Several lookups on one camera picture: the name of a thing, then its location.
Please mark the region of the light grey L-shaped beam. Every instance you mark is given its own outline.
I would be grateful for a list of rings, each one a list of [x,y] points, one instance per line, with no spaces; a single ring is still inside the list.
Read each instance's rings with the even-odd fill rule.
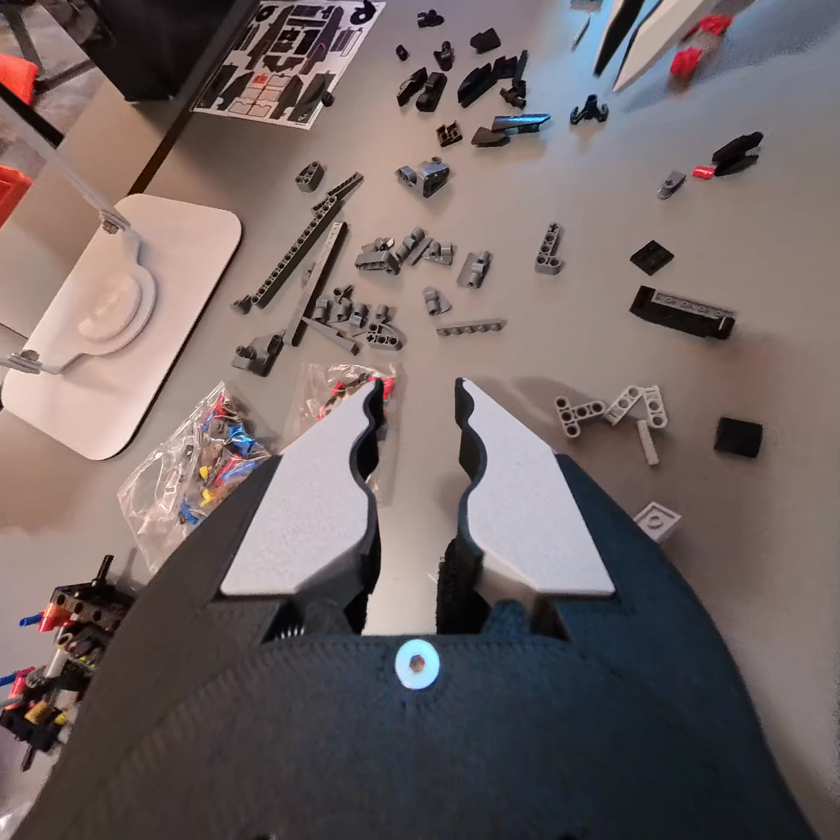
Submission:
[[[642,403],[645,410],[645,422],[654,429],[664,429],[669,424],[665,410],[665,401],[658,385],[628,386],[615,401],[606,408],[603,418],[610,425],[617,425],[636,404]]]

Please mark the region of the dark grey panel piece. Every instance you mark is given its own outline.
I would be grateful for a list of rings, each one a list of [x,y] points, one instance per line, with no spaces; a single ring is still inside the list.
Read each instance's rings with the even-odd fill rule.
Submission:
[[[422,197],[428,198],[447,184],[450,167],[434,156],[412,167],[405,165],[395,171],[397,180]]]

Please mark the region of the dark grey L-shaped beam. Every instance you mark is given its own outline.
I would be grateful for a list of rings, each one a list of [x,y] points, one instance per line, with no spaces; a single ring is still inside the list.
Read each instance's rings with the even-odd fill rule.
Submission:
[[[534,260],[536,273],[545,276],[557,276],[564,262],[560,257],[560,244],[564,235],[564,229],[557,222],[552,222],[542,238],[538,254]]]

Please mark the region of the long dark grey holed beam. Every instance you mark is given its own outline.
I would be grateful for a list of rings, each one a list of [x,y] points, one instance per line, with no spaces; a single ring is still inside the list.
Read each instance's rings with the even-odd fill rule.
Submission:
[[[299,234],[289,247],[268,278],[252,295],[250,302],[253,308],[265,308],[277,294],[282,284],[288,279],[309,250],[316,244],[324,230],[331,224],[343,206],[343,200],[332,196],[323,202],[323,207],[312,217],[311,222]]]

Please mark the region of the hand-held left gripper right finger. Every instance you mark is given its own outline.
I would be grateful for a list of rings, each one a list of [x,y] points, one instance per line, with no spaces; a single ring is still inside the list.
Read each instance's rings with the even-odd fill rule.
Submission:
[[[553,449],[473,381],[455,383],[459,462],[470,484],[458,537],[488,603],[610,597],[615,586]]]

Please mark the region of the clear bag of blue pieces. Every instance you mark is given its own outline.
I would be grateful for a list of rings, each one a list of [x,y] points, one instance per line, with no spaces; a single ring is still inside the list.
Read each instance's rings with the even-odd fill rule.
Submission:
[[[118,490],[150,574],[270,455],[249,405],[219,382]]]

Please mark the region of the white stand foot bracket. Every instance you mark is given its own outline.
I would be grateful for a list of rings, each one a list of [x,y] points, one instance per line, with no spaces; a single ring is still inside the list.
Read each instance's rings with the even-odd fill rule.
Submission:
[[[88,184],[58,152],[62,134],[5,86],[2,114],[44,160],[63,176],[98,212],[101,239],[91,257],[83,257],[77,278],[67,278],[54,303],[57,321],[47,328],[41,350],[29,349],[2,357],[1,365],[28,375],[60,375],[83,356],[102,357],[126,347],[144,329],[157,298],[152,274],[141,265],[142,239],[113,203]]]

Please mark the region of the group of small black pieces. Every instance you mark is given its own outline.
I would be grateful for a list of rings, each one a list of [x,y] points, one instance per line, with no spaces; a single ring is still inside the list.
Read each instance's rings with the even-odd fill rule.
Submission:
[[[376,6],[372,2],[364,2],[361,7],[353,10],[353,21],[358,25],[360,20],[355,20],[356,13],[374,13]],[[420,28],[441,25],[444,22],[435,9],[429,9],[417,14],[417,23]],[[478,55],[485,55],[493,49],[501,46],[501,40],[496,30],[492,27],[476,33],[469,41],[471,48]],[[395,53],[400,60],[407,60],[408,53],[403,45],[398,45]],[[446,71],[451,70],[454,64],[455,53],[449,41],[442,43],[440,50],[434,52],[438,65],[438,71],[429,72],[425,67],[415,71],[398,89],[397,103],[403,107],[411,101],[415,101],[416,109],[420,112],[434,112],[445,91],[448,77]],[[478,98],[493,88],[498,81],[509,80],[509,88],[500,90],[502,98],[513,108],[522,110],[527,104],[526,81],[522,74],[528,63],[529,53],[524,49],[519,57],[499,56],[493,64],[485,64],[472,70],[463,79],[457,90],[458,104],[467,108]],[[334,102],[334,96],[329,90],[329,83],[324,81],[321,89],[316,89],[318,96],[315,99],[317,104],[329,107]],[[471,143],[480,148],[505,145],[515,133],[535,133],[551,119],[547,113],[522,113],[509,116],[495,117],[490,128],[479,127],[474,134]],[[441,148],[455,144],[463,139],[457,122],[444,123],[436,129],[437,140]]]

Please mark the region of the lego sticker sheet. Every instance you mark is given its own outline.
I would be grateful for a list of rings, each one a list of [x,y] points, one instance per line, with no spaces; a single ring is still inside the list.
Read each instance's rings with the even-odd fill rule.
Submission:
[[[192,111],[310,130],[384,2],[259,2]]]

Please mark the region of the group of small dark grey connectors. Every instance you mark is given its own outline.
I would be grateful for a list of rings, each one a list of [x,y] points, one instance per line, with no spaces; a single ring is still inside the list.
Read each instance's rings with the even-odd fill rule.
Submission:
[[[363,247],[361,252],[384,249],[390,249],[391,252],[393,252],[399,260],[401,260],[401,270],[404,266],[415,266],[421,260],[425,260],[439,266],[451,266],[454,263],[457,253],[455,244],[430,237],[426,235],[425,230],[420,227],[415,228],[411,234],[405,236],[399,246],[395,246],[394,240],[392,239],[378,238],[374,242]],[[491,254],[486,250],[482,250],[477,253],[468,252],[465,257],[465,263],[462,265],[461,271],[458,274],[456,284],[459,287],[473,290],[480,288],[485,275],[487,274],[487,270],[490,267],[490,262]],[[383,271],[366,272],[384,273]]]

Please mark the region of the clear bag of red pieces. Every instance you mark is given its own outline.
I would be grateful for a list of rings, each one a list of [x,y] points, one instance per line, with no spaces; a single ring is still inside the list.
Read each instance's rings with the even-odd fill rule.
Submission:
[[[392,504],[398,459],[401,411],[407,376],[400,364],[304,364],[297,380],[283,431],[286,445],[323,420],[369,381],[383,382],[383,422],[376,433],[379,463],[367,484],[378,503]]]

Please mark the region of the black square lego plate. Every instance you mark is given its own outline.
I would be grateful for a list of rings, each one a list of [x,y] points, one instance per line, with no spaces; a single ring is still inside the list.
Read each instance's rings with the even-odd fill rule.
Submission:
[[[670,250],[652,239],[642,248],[634,252],[629,260],[648,277],[652,277],[667,266],[674,258],[675,255]]]

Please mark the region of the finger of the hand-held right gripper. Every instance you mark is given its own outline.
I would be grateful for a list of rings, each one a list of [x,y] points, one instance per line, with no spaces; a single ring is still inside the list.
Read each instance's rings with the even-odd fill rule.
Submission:
[[[600,77],[613,59],[625,37],[636,24],[645,1],[614,1],[593,67],[594,77]]]
[[[613,91],[633,84],[715,6],[715,1],[659,2],[634,30]]]

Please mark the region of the black lego set box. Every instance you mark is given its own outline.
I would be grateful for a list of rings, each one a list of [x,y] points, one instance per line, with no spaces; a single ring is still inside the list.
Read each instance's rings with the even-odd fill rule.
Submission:
[[[94,1],[101,37],[83,50],[128,102],[158,102],[183,88],[216,39],[256,2]]]

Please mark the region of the partly built lego model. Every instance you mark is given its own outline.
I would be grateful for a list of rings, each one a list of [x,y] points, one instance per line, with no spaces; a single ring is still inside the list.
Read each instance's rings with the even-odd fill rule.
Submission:
[[[135,602],[129,586],[109,579],[113,560],[105,555],[89,581],[57,586],[44,610],[19,622],[51,638],[44,665],[2,675],[2,733],[24,746],[23,774],[38,755],[51,756],[67,741],[79,705]]]

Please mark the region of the black curved lego panel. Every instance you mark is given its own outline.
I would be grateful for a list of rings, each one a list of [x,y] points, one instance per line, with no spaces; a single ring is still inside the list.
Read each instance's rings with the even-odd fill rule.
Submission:
[[[737,174],[755,165],[759,159],[757,149],[763,141],[763,132],[743,134],[729,141],[711,156],[714,176]]]

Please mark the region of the light grey square tile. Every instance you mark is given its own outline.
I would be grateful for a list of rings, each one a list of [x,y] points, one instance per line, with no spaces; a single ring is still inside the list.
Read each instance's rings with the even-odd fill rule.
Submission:
[[[679,528],[682,516],[659,502],[651,501],[633,516],[633,521],[653,542],[662,544]]]

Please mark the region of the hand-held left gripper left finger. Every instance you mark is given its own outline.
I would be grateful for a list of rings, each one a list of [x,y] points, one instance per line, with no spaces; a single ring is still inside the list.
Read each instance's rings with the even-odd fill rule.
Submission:
[[[280,454],[222,583],[225,596],[326,597],[375,588],[381,545],[375,496],[384,383],[373,379]]]

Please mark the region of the dark grey panel with pin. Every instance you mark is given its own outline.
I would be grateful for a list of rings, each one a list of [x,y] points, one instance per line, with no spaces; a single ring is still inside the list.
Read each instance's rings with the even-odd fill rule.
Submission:
[[[285,332],[275,332],[252,339],[239,345],[231,361],[235,369],[246,371],[261,378],[270,373],[277,356],[284,345]]]

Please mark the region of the black smooth lego tile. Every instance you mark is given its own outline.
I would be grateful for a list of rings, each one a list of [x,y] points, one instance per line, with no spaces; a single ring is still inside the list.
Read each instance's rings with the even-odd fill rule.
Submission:
[[[739,418],[721,416],[717,421],[713,449],[722,455],[755,460],[763,444],[764,426]]]

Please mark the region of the dark grey long wedge slope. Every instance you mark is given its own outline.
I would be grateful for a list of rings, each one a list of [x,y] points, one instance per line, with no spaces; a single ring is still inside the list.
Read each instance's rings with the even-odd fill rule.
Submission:
[[[328,325],[327,323],[313,320],[305,316],[301,316],[301,324],[305,324],[307,329],[314,330],[315,333],[323,336],[323,338],[330,341],[336,347],[339,347],[346,353],[352,356],[358,355],[360,352],[360,345],[352,338],[348,338],[341,331]]]

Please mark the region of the long dark grey smooth panel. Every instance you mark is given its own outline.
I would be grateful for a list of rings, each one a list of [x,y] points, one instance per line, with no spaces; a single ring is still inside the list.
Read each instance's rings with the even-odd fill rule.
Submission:
[[[343,220],[331,225],[324,244],[318,253],[309,279],[303,288],[298,304],[284,332],[283,340],[285,345],[299,345],[304,328],[303,318],[311,311],[315,297],[329,276],[336,255],[347,235],[347,231],[348,225]]]

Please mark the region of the orange plastic part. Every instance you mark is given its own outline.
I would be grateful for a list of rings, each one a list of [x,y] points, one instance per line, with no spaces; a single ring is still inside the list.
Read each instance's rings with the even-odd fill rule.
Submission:
[[[33,185],[32,179],[24,172],[12,167],[0,166],[1,172],[1,205],[0,225],[4,226],[17,205]]]
[[[35,97],[38,75],[39,68],[36,63],[1,53],[1,84],[29,106]]]

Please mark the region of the white rounded base board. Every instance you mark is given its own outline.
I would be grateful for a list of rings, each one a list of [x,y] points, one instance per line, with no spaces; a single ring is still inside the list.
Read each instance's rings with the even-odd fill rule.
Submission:
[[[142,239],[140,261],[155,280],[150,319],[126,347],[102,357],[83,356],[61,374],[10,371],[2,389],[15,417],[90,460],[105,460],[128,445],[161,390],[177,356],[213,295],[242,237],[235,214],[148,194],[116,203]],[[109,245],[100,229],[92,236]],[[88,243],[67,277],[76,279]],[[57,321],[54,303],[24,350],[41,350]]]

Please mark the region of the long black lego brick assembly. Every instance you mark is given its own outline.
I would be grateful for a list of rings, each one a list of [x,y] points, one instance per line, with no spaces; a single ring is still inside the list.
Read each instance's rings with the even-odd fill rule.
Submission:
[[[737,313],[664,290],[641,286],[629,308],[636,317],[701,339],[727,340]]]

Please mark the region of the light grey T-shaped beam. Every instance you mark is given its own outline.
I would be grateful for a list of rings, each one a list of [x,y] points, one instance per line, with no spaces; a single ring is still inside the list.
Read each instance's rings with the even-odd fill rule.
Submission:
[[[557,397],[554,406],[563,434],[569,439],[578,438],[584,422],[602,417],[606,411],[606,404],[603,401],[591,401],[573,406],[570,399],[565,396]]]

